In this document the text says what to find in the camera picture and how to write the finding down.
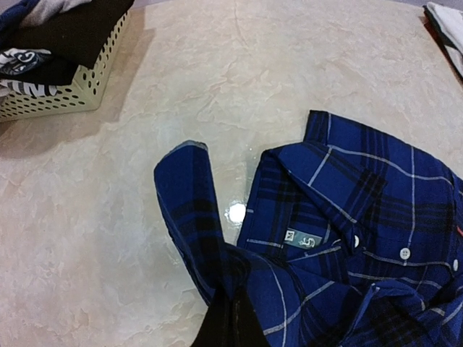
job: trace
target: beige plastic basket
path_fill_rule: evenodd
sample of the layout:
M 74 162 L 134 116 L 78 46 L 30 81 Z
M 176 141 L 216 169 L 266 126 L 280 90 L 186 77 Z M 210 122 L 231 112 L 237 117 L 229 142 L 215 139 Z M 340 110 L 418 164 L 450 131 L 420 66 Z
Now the beige plastic basket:
M 55 96 L 35 97 L 11 93 L 0 106 L 0 122 L 97 109 L 127 29 L 128 19 L 129 12 L 117 22 L 93 69 L 79 66 L 72 84 L 58 87 Z

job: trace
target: clothing tag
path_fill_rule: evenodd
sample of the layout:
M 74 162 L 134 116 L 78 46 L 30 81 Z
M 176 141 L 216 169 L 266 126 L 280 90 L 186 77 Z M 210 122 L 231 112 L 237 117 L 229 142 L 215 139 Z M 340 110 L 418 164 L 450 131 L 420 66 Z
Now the clothing tag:
M 321 244 L 321 240 L 322 238 L 319 236 L 306 234 L 294 229 L 288 229 L 284 237 L 285 244 L 302 249 L 315 248 Z

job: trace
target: shirt button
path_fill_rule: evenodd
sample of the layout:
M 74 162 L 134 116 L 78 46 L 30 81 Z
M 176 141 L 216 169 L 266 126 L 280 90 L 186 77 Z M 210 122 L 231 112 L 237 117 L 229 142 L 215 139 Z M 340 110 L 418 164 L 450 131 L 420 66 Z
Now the shirt button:
M 408 248 L 402 248 L 400 250 L 400 257 L 403 260 L 407 260 L 408 258 L 410 258 L 410 250 Z

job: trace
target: plaid flannel shirt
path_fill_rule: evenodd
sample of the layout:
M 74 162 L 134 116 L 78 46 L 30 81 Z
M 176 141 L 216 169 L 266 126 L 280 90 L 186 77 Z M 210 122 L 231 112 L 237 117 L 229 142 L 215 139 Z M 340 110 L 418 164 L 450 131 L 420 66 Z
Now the plaid flannel shirt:
M 303 142 L 262 154 L 236 246 L 204 144 L 170 152 L 155 183 L 205 302 L 244 288 L 271 346 L 462 344 L 463 182 L 431 155 L 311 111 Z

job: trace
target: table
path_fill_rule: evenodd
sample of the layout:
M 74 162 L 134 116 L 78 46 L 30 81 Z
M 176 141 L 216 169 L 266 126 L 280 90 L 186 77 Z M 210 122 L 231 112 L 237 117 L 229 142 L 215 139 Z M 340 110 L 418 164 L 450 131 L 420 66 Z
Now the table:
M 0 125 L 0 344 L 189 346 L 206 307 L 153 167 L 206 142 L 225 238 L 261 152 L 310 109 L 463 175 L 463 89 L 422 9 L 384 0 L 172 0 L 132 11 L 99 110 Z

